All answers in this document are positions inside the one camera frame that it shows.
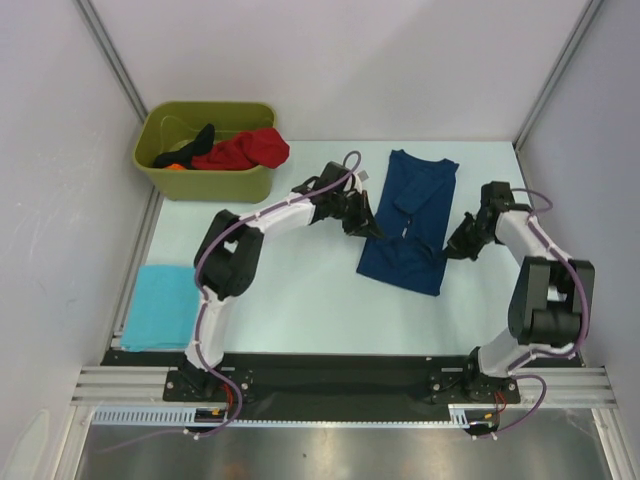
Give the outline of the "navy blue t shirt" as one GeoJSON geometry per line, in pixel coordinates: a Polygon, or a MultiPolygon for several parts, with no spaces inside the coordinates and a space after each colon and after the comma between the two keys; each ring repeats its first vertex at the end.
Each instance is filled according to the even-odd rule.
{"type": "Polygon", "coordinates": [[[440,294],[458,168],[449,159],[426,161],[403,150],[390,153],[375,215],[384,237],[366,240],[358,274],[420,294],[440,294]]]}

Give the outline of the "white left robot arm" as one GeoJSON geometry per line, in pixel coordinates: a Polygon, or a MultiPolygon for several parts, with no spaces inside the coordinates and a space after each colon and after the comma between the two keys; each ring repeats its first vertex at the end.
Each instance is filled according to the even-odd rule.
{"type": "Polygon", "coordinates": [[[224,357],[233,304],[253,283],[267,241],[327,218],[340,221],[348,236],[384,236],[363,187],[366,175],[358,167],[329,162],[320,175],[270,206],[243,215],[229,210],[215,215],[194,258],[199,308],[185,359],[178,367],[197,398],[210,399],[221,384],[231,383],[216,367],[224,357]]]}

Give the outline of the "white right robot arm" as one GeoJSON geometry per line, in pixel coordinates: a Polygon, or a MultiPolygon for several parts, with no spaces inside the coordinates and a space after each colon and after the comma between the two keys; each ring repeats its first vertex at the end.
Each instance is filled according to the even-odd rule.
{"type": "Polygon", "coordinates": [[[477,213],[465,215],[444,250],[450,260],[475,261],[495,243],[507,247],[520,267],[506,328],[465,361],[460,389],[473,403],[512,387],[516,370],[531,361],[573,358],[590,328],[593,264],[559,248],[535,210],[514,193],[507,182],[483,185],[477,213]]]}

